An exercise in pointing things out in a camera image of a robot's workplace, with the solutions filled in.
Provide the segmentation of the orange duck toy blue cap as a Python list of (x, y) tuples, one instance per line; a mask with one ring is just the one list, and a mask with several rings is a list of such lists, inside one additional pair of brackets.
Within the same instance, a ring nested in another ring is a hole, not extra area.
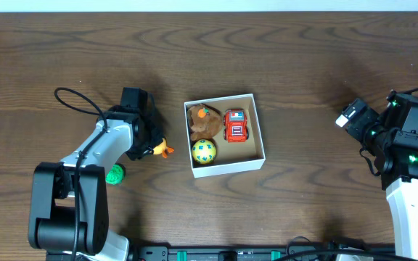
[(168, 158), (168, 155), (173, 154), (174, 152), (175, 149), (168, 145), (166, 138), (163, 138), (162, 142), (153, 149), (154, 155), (160, 154), (163, 158)]

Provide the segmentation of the brown plush bear toy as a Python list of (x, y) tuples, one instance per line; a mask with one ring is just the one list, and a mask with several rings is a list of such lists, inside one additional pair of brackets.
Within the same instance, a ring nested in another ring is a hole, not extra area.
[(191, 106), (187, 110), (190, 139), (211, 139), (223, 128), (221, 115), (204, 104)]

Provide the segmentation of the yellow ball with letters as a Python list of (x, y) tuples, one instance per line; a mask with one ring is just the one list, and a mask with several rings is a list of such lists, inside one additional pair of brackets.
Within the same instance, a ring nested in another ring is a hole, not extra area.
[(201, 165), (212, 163), (217, 155), (215, 144), (207, 139), (196, 141), (191, 152), (193, 160)]

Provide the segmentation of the red toy truck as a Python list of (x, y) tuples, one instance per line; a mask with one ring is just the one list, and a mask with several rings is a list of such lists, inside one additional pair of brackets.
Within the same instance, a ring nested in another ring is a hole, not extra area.
[(247, 115), (243, 109), (228, 109), (224, 115), (224, 139), (229, 143), (244, 143), (249, 139)]

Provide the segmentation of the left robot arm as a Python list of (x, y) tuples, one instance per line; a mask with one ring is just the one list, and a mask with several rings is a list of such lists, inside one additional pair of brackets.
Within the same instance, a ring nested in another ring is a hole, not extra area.
[(47, 260), (132, 260), (130, 241), (111, 231), (106, 176), (122, 155), (140, 160), (163, 140), (153, 120), (155, 101), (140, 88), (124, 88), (120, 104), (95, 107), (94, 132), (59, 162), (33, 173), (28, 242)]

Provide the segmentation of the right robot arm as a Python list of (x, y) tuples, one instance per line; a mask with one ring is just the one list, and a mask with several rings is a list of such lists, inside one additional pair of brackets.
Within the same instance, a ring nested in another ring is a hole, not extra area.
[(418, 260), (418, 97), (391, 91), (387, 101), (378, 113), (355, 99), (335, 123), (374, 157), (367, 164), (386, 193), (396, 254)]

